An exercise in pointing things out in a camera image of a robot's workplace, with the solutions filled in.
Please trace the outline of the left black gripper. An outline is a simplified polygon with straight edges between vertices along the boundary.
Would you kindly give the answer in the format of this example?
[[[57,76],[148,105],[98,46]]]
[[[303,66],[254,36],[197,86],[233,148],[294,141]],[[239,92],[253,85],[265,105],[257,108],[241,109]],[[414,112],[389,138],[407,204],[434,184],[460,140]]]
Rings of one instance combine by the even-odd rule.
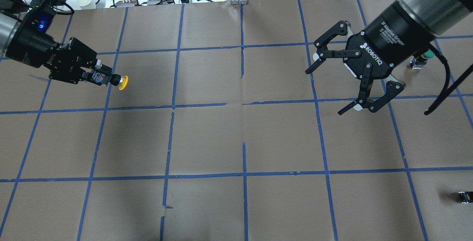
[[[6,56],[34,68],[49,69],[49,78],[78,84],[92,81],[92,73],[80,67],[100,70],[102,62],[97,53],[75,37],[68,43],[58,43],[46,33],[38,33],[26,28],[16,20],[6,38]]]

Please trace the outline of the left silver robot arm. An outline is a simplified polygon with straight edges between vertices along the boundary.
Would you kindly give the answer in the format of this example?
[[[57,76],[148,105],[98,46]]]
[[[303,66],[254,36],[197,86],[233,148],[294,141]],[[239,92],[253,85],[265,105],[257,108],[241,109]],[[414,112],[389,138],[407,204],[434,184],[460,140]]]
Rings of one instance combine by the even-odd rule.
[[[74,37],[67,43],[58,43],[46,33],[54,16],[54,10],[39,7],[29,11],[22,20],[1,12],[1,52],[28,66],[46,67],[52,80],[119,85],[121,77],[113,74],[112,68],[103,64],[93,49]]]

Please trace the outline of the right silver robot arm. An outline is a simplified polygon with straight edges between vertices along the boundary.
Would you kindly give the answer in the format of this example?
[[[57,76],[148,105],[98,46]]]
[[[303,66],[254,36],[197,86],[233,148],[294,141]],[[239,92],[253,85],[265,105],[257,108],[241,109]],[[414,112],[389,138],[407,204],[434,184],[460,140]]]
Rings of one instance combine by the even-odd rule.
[[[469,67],[450,84],[448,61],[431,42],[471,12],[472,0],[396,0],[359,33],[341,20],[314,41],[314,63],[305,73],[314,72],[326,59],[341,58],[360,86],[357,99],[338,114],[352,108],[375,113],[404,90],[405,83],[391,74],[395,67],[410,56],[414,67],[436,56],[445,68],[445,82],[424,112],[427,116],[472,73]]]

